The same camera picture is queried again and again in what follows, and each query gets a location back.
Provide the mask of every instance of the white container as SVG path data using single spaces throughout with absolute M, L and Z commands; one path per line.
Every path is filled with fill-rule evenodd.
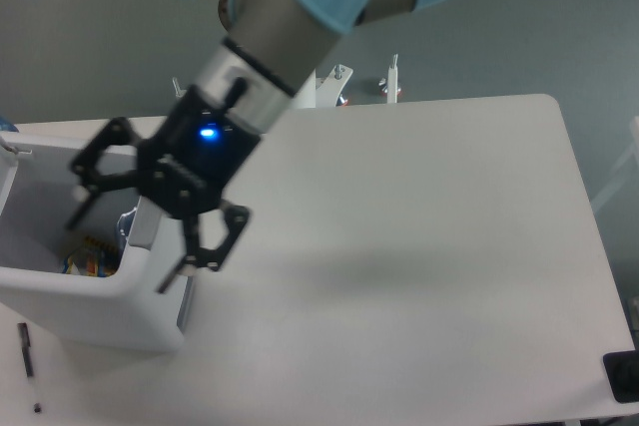
M 69 164 L 83 141 L 3 133 L 31 154 L 0 154 L 0 302 L 57 336 L 103 346 L 172 351 L 182 344 L 191 282 L 155 291 L 183 254 L 180 225 L 133 190 L 104 194 L 77 230 Z M 109 150 L 103 174 L 134 164 L 134 151 Z M 110 277 L 62 274 L 61 260 L 86 235 L 113 243 L 122 213 L 138 206 L 118 271 Z

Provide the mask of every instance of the white table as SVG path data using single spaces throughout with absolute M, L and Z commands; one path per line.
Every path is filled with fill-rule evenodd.
M 150 133 L 157 119 L 137 125 Z M 228 197 L 254 219 L 226 269 L 198 275 L 177 354 L 32 326 L 38 416 L 20 318 L 0 308 L 0 422 L 472 426 L 639 412 L 605 377 L 602 355 L 633 344 L 551 98 L 291 112 Z

